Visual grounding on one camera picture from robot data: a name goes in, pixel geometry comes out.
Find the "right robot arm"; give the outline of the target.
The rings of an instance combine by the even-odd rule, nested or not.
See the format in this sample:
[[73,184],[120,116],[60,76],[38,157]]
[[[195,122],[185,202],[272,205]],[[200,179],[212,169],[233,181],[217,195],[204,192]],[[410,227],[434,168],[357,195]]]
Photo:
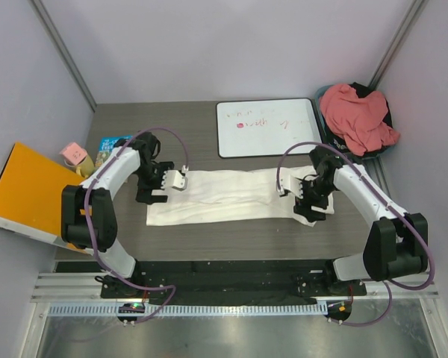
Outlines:
[[322,276],[323,288],[337,295],[350,280],[389,280],[428,271],[434,262],[428,247],[428,222],[396,205],[374,184],[362,165],[352,163],[331,148],[318,146],[310,153],[316,177],[293,178],[297,188],[293,211],[310,222],[323,221],[329,196],[340,191],[354,204],[370,232],[360,254],[330,260]]

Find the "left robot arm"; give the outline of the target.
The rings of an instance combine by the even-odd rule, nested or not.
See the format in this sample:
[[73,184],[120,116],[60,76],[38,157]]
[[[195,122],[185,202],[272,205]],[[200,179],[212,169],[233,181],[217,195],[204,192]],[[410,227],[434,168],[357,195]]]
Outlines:
[[141,268],[117,239],[118,224],[113,199],[131,175],[137,176],[136,201],[141,204],[167,202],[162,189],[164,175],[175,168],[172,162],[157,162],[161,142],[150,132],[119,139],[109,157],[79,185],[63,188],[61,238],[92,254],[102,268],[118,281],[127,297],[137,297],[144,287]]

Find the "blue treehouse book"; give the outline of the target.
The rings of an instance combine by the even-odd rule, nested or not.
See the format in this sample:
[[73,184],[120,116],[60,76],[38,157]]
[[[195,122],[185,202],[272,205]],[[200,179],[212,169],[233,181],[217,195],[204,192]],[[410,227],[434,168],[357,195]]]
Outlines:
[[103,137],[99,143],[98,153],[95,160],[95,170],[97,170],[111,155],[114,145],[121,139],[128,140],[132,135]]

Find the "white t-shirt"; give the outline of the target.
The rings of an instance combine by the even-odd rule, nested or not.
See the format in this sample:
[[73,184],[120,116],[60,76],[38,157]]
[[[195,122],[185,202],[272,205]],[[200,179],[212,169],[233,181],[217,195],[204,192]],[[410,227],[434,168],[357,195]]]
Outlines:
[[185,190],[166,189],[166,203],[148,206],[148,226],[252,219],[294,219],[309,227],[316,224],[293,212],[292,196],[279,196],[275,168],[248,172],[191,171],[187,177]]

